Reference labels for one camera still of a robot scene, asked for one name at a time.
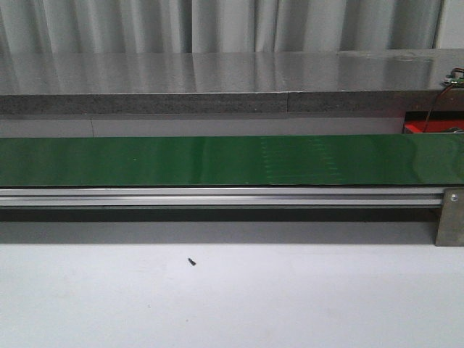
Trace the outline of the green conveyor belt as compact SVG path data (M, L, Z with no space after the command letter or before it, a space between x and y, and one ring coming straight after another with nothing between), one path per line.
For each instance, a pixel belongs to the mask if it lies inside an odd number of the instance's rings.
M14 186L450 186L460 134L3 138Z

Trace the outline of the grey stone shelf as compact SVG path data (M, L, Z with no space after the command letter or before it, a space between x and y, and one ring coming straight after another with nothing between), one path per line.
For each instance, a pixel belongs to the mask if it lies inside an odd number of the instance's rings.
M460 49L261 53L13 54L1 57L3 115L422 112Z

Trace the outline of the red bin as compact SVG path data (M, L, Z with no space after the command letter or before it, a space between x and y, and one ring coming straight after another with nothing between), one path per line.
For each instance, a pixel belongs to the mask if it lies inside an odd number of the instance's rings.
M404 133L456 133L463 131L463 112L438 111L427 117L426 112L407 112Z

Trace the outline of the small green circuit board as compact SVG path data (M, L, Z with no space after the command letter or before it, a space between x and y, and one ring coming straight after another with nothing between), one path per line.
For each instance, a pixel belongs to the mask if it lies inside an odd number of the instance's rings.
M442 81L445 87L451 86L455 88L462 88L464 85L464 69L460 67L453 68Z

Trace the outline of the grey curtain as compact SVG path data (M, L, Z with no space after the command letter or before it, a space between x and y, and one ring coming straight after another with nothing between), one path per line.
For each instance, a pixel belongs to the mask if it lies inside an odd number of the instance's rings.
M3 1L1 52L460 49L461 1Z

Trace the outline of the aluminium conveyor rail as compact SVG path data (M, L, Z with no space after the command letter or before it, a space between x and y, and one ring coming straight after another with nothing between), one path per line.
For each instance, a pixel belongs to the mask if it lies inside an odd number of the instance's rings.
M437 206L442 187L6 188L2 207Z

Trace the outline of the metal conveyor support bracket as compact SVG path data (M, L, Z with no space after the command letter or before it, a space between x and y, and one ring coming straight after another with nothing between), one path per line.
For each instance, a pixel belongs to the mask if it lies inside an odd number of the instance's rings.
M436 246L463 246L463 214L463 188L447 188L442 200Z

